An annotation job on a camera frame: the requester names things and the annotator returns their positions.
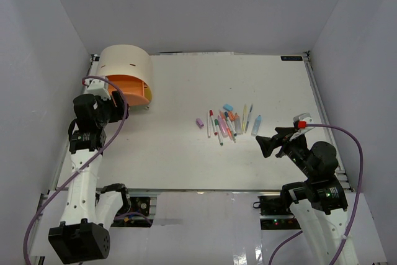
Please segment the orange top drawer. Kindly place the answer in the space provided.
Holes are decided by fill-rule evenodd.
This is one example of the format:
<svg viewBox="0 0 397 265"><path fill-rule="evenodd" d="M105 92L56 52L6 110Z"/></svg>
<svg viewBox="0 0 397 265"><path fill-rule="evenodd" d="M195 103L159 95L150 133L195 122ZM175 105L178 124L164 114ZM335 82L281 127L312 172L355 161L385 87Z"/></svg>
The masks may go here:
<svg viewBox="0 0 397 265"><path fill-rule="evenodd" d="M148 106L150 104L146 100L143 90L147 84L141 79L127 75L112 75L108 76L107 79L121 89L130 107Z"/></svg>

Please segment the yellow drawer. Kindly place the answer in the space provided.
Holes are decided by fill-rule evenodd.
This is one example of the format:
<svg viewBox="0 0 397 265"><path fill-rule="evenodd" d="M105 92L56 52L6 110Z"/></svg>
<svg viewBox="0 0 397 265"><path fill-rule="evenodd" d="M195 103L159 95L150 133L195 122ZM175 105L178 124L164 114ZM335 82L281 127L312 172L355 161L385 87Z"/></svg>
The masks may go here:
<svg viewBox="0 0 397 265"><path fill-rule="evenodd" d="M144 86L144 96L146 100L150 103L153 99L152 90L149 86Z"/></svg>

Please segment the white marker red cap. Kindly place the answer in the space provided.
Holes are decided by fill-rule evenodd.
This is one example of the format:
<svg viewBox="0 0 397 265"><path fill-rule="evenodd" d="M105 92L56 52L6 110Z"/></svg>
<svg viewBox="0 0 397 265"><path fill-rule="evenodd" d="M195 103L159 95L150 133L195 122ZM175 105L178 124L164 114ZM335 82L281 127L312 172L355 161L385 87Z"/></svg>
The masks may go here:
<svg viewBox="0 0 397 265"><path fill-rule="evenodd" d="M209 115L210 115L211 125L212 125L212 128L213 128L213 133L214 133L214 135L218 135L218 132L217 132L217 129L216 129L216 125L215 125L215 120L213 118L213 111L212 110L209 110Z"/></svg>

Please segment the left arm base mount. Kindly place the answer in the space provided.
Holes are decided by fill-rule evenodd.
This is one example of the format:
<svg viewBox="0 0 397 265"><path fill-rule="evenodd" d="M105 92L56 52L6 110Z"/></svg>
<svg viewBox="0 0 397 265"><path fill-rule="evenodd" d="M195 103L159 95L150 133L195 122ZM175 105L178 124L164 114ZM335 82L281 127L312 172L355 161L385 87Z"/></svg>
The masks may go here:
<svg viewBox="0 0 397 265"><path fill-rule="evenodd" d="M114 228L150 228L153 224L156 200L151 197L130 197L131 207L128 213L140 213L139 215L127 215L122 219L115 220L111 227Z"/></svg>

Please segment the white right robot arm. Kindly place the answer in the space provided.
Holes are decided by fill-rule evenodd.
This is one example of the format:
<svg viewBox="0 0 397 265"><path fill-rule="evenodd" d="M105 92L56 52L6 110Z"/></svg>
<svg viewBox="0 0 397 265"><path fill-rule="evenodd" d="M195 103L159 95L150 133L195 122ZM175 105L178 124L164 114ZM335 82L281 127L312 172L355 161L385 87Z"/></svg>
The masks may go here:
<svg viewBox="0 0 397 265"><path fill-rule="evenodd" d="M358 264L348 220L346 194L336 177L337 151L326 141L308 147L304 130L277 127L273 137L257 136L262 154L268 158L275 149L306 176L303 182L282 187L281 209L294 215L317 264Z"/></svg>

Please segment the white marker green cap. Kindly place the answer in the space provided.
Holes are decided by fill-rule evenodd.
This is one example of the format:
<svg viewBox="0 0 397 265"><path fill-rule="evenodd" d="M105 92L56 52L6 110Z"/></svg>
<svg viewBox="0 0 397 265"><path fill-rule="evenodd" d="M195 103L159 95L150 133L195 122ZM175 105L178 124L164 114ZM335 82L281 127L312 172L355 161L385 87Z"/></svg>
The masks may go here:
<svg viewBox="0 0 397 265"><path fill-rule="evenodd" d="M221 134L221 130L220 130L220 126L219 126L218 120L215 119L215 120L214 120L214 123L215 123L215 129L216 129L216 132L217 132L217 135L218 135L218 141L219 141L219 143L220 143L220 146L223 146L223 145L224 145L224 143L223 143L223 136L222 136L222 134Z"/></svg>

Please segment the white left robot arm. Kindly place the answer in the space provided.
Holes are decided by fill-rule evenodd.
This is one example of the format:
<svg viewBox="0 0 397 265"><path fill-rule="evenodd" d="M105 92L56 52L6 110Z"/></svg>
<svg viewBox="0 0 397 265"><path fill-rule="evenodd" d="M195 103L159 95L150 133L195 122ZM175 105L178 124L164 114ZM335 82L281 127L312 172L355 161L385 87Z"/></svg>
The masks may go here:
<svg viewBox="0 0 397 265"><path fill-rule="evenodd" d="M128 105L118 91L101 97L83 94L73 101L76 118L69 128L71 174L60 224L48 240L63 264L105 259L110 252L109 230L117 214L131 207L124 184L97 191L99 168L106 143L105 127L128 117Z"/></svg>

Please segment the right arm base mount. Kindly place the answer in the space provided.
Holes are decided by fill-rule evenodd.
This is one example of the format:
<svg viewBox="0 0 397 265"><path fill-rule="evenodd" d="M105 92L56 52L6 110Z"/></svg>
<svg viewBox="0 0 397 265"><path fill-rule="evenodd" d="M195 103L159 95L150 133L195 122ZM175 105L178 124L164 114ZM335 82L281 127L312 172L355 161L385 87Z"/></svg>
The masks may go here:
<svg viewBox="0 0 397 265"><path fill-rule="evenodd" d="M260 213L261 230L301 230L295 216L287 209L279 195L262 195L252 204Z"/></svg>

